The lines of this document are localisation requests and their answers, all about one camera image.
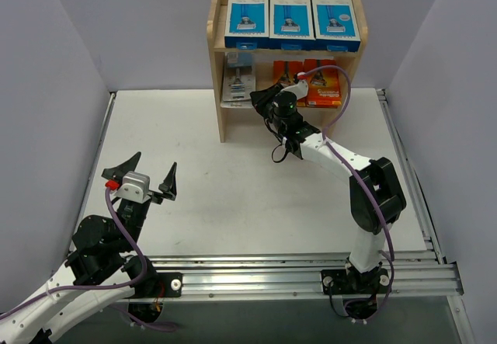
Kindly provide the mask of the clear blister razor pack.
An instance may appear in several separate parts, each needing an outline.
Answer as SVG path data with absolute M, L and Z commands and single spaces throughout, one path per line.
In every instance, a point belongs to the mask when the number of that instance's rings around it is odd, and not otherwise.
M 255 65 L 250 53 L 225 54 L 222 100 L 227 103 L 250 100 L 255 91 Z
M 221 107 L 225 109 L 251 109 L 253 105 L 248 99 L 232 101 L 221 100 Z

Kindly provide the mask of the orange Gillette Fusion box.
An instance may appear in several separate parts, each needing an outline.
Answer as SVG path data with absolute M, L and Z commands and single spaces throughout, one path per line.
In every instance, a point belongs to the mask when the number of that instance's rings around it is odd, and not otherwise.
M 274 61 L 273 81 L 278 84 L 282 90 L 285 90 L 299 82 L 297 75 L 303 71 L 304 65 L 302 61 Z
M 336 69 L 317 70 L 307 77 L 309 90 L 306 106 L 338 108 L 342 105 L 339 74 Z

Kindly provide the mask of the blue Harry's razor box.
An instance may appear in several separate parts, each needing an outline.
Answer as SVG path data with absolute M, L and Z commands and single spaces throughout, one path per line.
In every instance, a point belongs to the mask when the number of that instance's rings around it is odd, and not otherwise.
M 269 0 L 228 0 L 224 29 L 226 48 L 269 47 Z
M 269 0 L 269 48 L 312 50 L 314 46 L 311 0 Z
M 311 0 L 315 46 L 318 50 L 355 53 L 360 31 L 353 0 Z

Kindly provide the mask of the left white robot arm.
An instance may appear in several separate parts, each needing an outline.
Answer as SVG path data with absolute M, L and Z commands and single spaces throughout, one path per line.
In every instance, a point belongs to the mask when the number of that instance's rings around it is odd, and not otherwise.
M 160 274 L 137 241 L 152 204 L 177 196 L 173 164 L 158 190 L 136 171 L 141 153 L 103 170 L 108 216 L 85 217 L 72 236 L 73 249 L 61 266 L 15 308 L 1 315 L 3 343 L 54 343 L 69 329 L 122 299 L 150 298 L 142 308 L 130 304 L 131 323 L 172 332 L 157 325 L 163 300 L 180 297 L 182 274 Z

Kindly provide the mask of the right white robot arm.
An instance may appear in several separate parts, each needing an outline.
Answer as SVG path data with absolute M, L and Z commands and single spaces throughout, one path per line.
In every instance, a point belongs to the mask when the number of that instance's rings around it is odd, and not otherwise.
M 320 165 L 348 185 L 350 212 L 358 232 L 346 261 L 346 286 L 355 294 L 376 293 L 388 288 L 393 279 L 382 261 L 394 260 L 390 230 L 406 208 L 405 195 L 389 159 L 358 155 L 304 120 L 297 100 L 306 91 L 306 82 L 289 87 L 275 84 L 251 92 L 250 99 L 287 154 Z

